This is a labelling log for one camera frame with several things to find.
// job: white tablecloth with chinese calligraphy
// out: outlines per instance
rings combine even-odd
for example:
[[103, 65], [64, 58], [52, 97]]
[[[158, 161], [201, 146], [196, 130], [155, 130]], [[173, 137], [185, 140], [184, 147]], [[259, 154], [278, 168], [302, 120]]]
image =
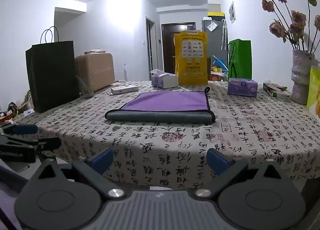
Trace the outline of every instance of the white tablecloth with chinese calligraphy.
[[[117, 181], [170, 188], [200, 187], [215, 174], [206, 165], [206, 151], [246, 159], [251, 167], [276, 160], [292, 180], [320, 176], [320, 125], [302, 105], [273, 98], [259, 87], [257, 98], [227, 95], [225, 82], [210, 82], [209, 104], [217, 116], [209, 126], [197, 124], [111, 122], [104, 114], [148, 91], [150, 81], [133, 82], [138, 92], [110, 95], [101, 90], [19, 123], [36, 124], [34, 137], [58, 136], [55, 154], [66, 161], [91, 157], [111, 147], [113, 165], [105, 176]], [[203, 86], [167, 90], [202, 91]]]

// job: yellow plastic bag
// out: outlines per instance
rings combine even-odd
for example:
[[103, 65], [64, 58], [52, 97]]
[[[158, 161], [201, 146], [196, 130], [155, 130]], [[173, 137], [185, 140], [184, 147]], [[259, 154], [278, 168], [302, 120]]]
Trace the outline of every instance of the yellow plastic bag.
[[179, 85], [206, 85], [207, 33], [182, 31], [174, 34], [176, 68]]
[[320, 122], [320, 68], [311, 67], [307, 108]]

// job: beige case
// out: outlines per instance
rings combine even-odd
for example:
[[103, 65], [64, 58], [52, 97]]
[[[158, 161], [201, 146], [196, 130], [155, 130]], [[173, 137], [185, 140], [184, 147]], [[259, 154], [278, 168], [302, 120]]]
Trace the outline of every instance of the beige case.
[[110, 53], [91, 53], [76, 57], [76, 71], [92, 91], [97, 91], [115, 82]]

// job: silver screw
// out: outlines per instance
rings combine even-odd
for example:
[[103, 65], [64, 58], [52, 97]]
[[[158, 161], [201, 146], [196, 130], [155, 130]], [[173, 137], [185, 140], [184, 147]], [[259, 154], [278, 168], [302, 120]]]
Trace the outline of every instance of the silver screw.
[[209, 189], [198, 189], [196, 195], [198, 197], [208, 197], [211, 195], [211, 191]]
[[124, 191], [119, 188], [113, 188], [108, 191], [108, 195], [110, 197], [122, 197], [124, 195]]

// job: tissue pack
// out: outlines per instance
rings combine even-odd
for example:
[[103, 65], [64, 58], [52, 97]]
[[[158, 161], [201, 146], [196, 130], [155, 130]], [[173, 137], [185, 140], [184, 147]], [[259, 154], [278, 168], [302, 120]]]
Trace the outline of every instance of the tissue pack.
[[258, 83], [251, 79], [230, 78], [228, 95], [257, 97]]
[[151, 77], [151, 85], [158, 88], [174, 88], [179, 86], [178, 77], [174, 74], [165, 73], [159, 69], [154, 69], [150, 73], [154, 74]]

